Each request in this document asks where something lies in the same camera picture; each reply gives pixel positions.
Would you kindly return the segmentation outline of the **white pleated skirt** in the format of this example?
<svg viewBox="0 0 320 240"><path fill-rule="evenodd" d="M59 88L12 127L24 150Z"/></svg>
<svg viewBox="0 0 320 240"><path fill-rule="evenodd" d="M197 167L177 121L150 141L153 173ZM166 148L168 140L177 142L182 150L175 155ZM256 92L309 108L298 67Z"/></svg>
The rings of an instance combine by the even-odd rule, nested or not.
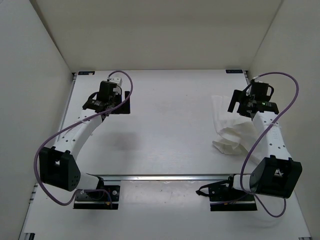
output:
<svg viewBox="0 0 320 240"><path fill-rule="evenodd" d="M222 154L246 156L259 134L250 118L228 112L230 102L228 96L211 97L213 126L217 134L212 144Z"/></svg>

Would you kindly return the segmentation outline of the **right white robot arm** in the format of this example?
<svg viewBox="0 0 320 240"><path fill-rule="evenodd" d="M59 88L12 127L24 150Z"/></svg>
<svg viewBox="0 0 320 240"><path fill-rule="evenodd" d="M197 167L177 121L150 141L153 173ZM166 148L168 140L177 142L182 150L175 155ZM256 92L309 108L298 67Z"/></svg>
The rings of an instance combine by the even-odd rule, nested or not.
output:
<svg viewBox="0 0 320 240"><path fill-rule="evenodd" d="M244 90L233 92L228 112L251 118L260 135L253 147L261 150L262 160L251 174L233 176L232 183L224 187L224 195L236 200L242 192L250 192L288 199L302 173L300 162L293 161L285 146L277 104L271 102L274 88L267 83L252 80Z"/></svg>

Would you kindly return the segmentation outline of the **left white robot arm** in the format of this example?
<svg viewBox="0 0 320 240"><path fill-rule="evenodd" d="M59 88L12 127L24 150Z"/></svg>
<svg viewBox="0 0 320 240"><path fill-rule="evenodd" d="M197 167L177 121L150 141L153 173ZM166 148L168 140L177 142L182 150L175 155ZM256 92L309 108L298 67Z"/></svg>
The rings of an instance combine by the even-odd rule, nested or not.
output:
<svg viewBox="0 0 320 240"><path fill-rule="evenodd" d="M51 147L43 147L39 153L40 180L48 185L72 192L86 190L93 199L104 195L105 187L100 177L82 172L77 163L77 157L103 121L112 114L129 114L130 103L123 103L122 97L127 97L129 91L122 91L122 79L112 77L100 83L99 90L92 93L77 119L77 126L67 130Z"/></svg>

